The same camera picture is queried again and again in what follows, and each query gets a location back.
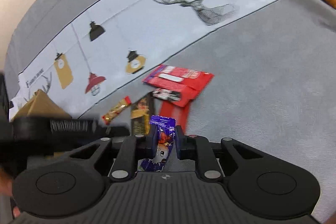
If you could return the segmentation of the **dark brown gold chocolate bar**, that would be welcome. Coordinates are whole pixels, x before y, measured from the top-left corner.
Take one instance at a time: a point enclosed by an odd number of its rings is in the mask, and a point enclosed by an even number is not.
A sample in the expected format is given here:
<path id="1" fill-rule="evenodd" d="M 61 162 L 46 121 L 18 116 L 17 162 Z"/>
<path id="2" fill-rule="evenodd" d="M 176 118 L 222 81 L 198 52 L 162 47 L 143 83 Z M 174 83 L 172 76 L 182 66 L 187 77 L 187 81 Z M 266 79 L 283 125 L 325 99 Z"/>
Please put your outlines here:
<path id="1" fill-rule="evenodd" d="M 147 93 L 131 105 L 131 133 L 147 135 L 150 132 L 150 118 L 155 114 L 152 92 Z"/>

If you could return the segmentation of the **small red snack packet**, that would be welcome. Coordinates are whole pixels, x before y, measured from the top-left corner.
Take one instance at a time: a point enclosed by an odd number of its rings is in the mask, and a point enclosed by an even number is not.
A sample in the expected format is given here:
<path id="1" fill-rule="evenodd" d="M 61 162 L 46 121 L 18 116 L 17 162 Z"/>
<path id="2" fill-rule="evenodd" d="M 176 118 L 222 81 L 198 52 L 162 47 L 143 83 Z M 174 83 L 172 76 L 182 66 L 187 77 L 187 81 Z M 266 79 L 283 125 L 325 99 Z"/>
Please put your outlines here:
<path id="1" fill-rule="evenodd" d="M 159 115 L 163 117 L 174 118 L 176 125 L 181 126 L 183 133 L 186 133 L 187 120 L 189 117 L 191 101 L 189 101 L 184 107 L 179 107 L 171 102 L 163 101 Z"/>

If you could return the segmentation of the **purple cartoon snack packet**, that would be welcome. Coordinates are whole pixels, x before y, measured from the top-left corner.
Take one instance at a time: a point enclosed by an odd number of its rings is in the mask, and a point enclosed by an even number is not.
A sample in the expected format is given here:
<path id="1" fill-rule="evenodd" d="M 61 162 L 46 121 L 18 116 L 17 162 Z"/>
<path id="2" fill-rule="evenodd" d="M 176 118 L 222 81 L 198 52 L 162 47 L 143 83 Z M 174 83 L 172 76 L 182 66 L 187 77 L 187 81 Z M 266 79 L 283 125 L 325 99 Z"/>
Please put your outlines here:
<path id="1" fill-rule="evenodd" d="M 142 159 L 138 166 L 138 170 L 145 172 L 161 172 L 173 148 L 175 119 L 153 115 L 150 118 L 150 125 L 156 126 L 154 136 L 158 138 L 157 145 L 155 146 L 155 157 L 153 157 L 153 159 Z"/>

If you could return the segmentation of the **red gold candy bar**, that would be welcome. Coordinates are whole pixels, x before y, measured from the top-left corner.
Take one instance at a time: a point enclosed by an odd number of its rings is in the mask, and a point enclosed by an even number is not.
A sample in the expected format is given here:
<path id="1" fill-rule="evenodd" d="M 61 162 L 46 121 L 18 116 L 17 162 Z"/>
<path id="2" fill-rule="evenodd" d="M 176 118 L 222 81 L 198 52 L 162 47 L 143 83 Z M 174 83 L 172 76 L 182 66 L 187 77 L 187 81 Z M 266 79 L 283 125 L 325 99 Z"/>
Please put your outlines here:
<path id="1" fill-rule="evenodd" d="M 106 125 L 110 125 L 111 121 L 119 116 L 126 108 L 131 105 L 129 96 L 125 96 L 115 106 L 113 106 L 108 112 L 106 112 L 101 118 Z"/>

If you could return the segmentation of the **cardboard box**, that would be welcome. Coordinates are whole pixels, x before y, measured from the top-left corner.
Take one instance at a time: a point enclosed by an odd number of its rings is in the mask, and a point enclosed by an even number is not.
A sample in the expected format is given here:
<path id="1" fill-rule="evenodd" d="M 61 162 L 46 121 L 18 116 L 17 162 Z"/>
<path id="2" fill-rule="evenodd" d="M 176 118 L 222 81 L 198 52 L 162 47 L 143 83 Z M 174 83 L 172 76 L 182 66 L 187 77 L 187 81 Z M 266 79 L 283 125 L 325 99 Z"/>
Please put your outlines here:
<path id="1" fill-rule="evenodd" d="M 41 89 L 34 93 L 33 97 L 18 110 L 10 121 L 22 117 L 72 118 Z"/>

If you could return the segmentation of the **large red snack pack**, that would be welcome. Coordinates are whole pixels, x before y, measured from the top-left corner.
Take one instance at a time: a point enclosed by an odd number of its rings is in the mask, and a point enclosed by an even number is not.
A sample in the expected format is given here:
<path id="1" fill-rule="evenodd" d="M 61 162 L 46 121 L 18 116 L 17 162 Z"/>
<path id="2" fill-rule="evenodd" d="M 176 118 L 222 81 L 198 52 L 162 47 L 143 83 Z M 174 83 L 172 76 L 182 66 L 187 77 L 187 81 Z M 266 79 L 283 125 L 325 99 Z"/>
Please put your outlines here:
<path id="1" fill-rule="evenodd" d="M 184 107 L 199 95 L 213 77 L 212 73 L 161 64 L 142 82 L 155 88 L 180 92 L 181 100 L 171 103 Z"/>

